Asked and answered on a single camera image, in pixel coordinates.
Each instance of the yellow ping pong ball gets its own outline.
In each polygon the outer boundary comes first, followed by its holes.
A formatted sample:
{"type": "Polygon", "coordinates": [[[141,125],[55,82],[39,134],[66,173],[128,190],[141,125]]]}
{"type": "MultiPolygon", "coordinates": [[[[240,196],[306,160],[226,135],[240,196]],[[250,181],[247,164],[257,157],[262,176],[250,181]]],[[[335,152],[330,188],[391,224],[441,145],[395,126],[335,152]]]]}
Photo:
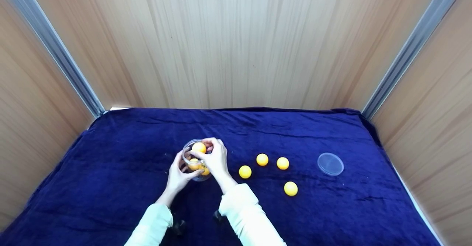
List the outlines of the yellow ping pong ball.
{"type": "Polygon", "coordinates": [[[192,164],[187,164],[189,169],[192,169],[192,170],[200,169],[200,164],[198,164],[199,160],[191,159],[190,162],[192,162],[192,164]]]}
{"type": "Polygon", "coordinates": [[[284,191],[288,196],[294,196],[298,193],[298,187],[293,181],[289,181],[284,185],[284,191]]]}
{"type": "Polygon", "coordinates": [[[279,157],[277,160],[277,167],[282,170],[286,170],[288,168],[289,162],[286,157],[279,157]]]}
{"type": "Polygon", "coordinates": [[[194,145],[192,145],[192,150],[206,153],[206,146],[202,142],[196,142],[194,145]]]}
{"type": "Polygon", "coordinates": [[[251,170],[251,168],[249,166],[246,166],[246,165],[241,166],[239,168],[239,175],[243,179],[247,179],[247,178],[251,177],[252,172],[253,171],[251,170]]]}
{"type": "Polygon", "coordinates": [[[208,169],[207,167],[201,166],[200,169],[204,169],[204,171],[203,171],[202,174],[200,174],[200,175],[202,175],[202,176],[207,176],[207,175],[209,175],[209,169],[208,169]]]}
{"type": "Polygon", "coordinates": [[[260,166],[265,166],[267,165],[268,163],[268,156],[264,153],[261,153],[259,155],[257,155],[256,157],[256,162],[260,165],[260,166]]]}

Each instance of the transparent lid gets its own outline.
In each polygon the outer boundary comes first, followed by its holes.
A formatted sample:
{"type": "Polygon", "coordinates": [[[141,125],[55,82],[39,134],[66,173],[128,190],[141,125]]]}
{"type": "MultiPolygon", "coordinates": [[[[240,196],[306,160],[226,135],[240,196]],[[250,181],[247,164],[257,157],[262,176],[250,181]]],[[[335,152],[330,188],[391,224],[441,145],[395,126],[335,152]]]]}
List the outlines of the transparent lid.
{"type": "Polygon", "coordinates": [[[330,176],[337,176],[344,171],[343,161],[333,153],[321,154],[318,157],[318,167],[330,176]]]}

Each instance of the white long sleeve shirt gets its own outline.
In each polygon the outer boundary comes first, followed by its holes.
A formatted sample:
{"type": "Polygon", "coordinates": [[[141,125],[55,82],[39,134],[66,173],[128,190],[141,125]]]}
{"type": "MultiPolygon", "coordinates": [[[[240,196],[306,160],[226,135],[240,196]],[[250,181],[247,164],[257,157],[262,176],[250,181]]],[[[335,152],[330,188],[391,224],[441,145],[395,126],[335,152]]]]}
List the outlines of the white long sleeve shirt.
{"type": "MultiPolygon", "coordinates": [[[[286,246],[247,184],[238,184],[221,197],[219,213],[228,218],[243,246],[286,246]]],[[[125,246],[159,245],[172,224],[167,206],[152,204],[125,246]]]]}

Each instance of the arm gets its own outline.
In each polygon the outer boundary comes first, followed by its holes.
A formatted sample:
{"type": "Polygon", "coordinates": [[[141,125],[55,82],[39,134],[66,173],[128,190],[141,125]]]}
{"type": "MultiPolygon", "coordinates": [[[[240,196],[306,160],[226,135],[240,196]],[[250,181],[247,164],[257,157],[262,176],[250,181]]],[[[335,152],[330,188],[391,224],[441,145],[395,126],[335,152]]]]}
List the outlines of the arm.
{"type": "Polygon", "coordinates": [[[155,204],[147,208],[125,246],[157,246],[161,243],[167,228],[174,223],[170,204],[187,183],[202,172],[184,173],[187,167],[181,169],[183,162],[182,152],[179,152],[170,166],[166,189],[155,204]]]}
{"type": "Polygon", "coordinates": [[[192,154],[205,161],[206,166],[217,180],[223,196],[219,213],[228,218],[231,227],[243,246],[286,246],[283,239],[265,215],[258,199],[247,184],[238,184],[229,175],[226,165],[227,150],[221,140],[203,140],[212,147],[211,154],[192,154]]]}

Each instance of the wood grain surface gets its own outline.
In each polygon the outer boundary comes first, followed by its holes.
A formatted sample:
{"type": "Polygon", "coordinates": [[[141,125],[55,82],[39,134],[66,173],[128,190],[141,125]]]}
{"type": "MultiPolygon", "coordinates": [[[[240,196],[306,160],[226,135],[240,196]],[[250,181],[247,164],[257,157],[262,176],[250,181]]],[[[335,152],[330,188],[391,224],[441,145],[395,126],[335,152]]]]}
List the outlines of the wood grain surface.
{"type": "Polygon", "coordinates": [[[38,0],[105,108],[362,109],[431,0],[38,0]]]}
{"type": "Polygon", "coordinates": [[[472,245],[472,0],[457,0],[373,121],[446,245],[472,245]]]}
{"type": "Polygon", "coordinates": [[[92,120],[30,27],[0,0],[0,231],[92,120]]]}

